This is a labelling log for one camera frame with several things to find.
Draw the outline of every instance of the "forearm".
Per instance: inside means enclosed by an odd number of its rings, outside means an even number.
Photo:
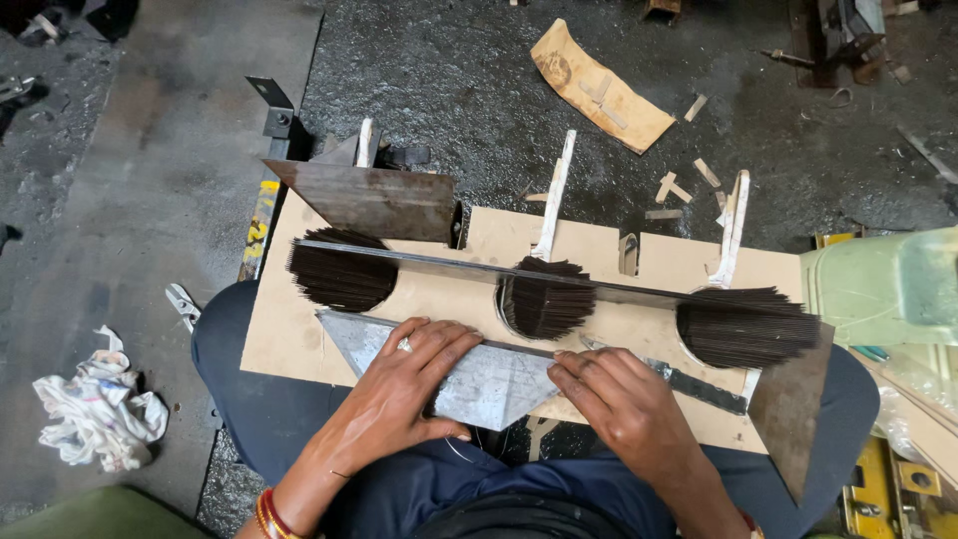
[[[318,435],[310,441],[272,495],[275,516],[301,537],[312,536],[332,499],[349,480],[333,473],[336,466],[343,464],[334,462],[317,438]],[[262,538],[255,513],[236,538]]]
[[[751,534],[748,524],[725,492],[719,471],[700,451],[690,463],[689,474],[668,483],[652,487],[669,507],[683,537],[746,539]]]

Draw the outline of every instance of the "green container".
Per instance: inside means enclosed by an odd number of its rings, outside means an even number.
[[[807,252],[802,292],[843,346],[958,344],[958,228]]]

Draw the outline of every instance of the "green seat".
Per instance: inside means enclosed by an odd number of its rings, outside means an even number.
[[[0,527],[0,539],[209,539],[142,494],[106,486]]]

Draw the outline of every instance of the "knee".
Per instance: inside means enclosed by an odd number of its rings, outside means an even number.
[[[880,406],[878,387],[865,365],[848,350],[834,344],[829,359],[825,392],[847,412],[867,421],[875,422]]]
[[[237,331],[245,335],[259,287],[260,281],[242,281],[213,296],[196,321],[194,342],[223,333],[235,335]]]

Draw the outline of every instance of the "left hand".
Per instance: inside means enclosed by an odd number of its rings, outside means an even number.
[[[404,338],[413,352],[398,349]],[[447,436],[470,440],[465,425],[447,418],[426,419],[422,410],[449,370],[482,339],[475,328],[459,322],[430,323],[427,317],[404,321],[309,445],[322,448],[331,470],[348,477],[378,458],[425,440]]]

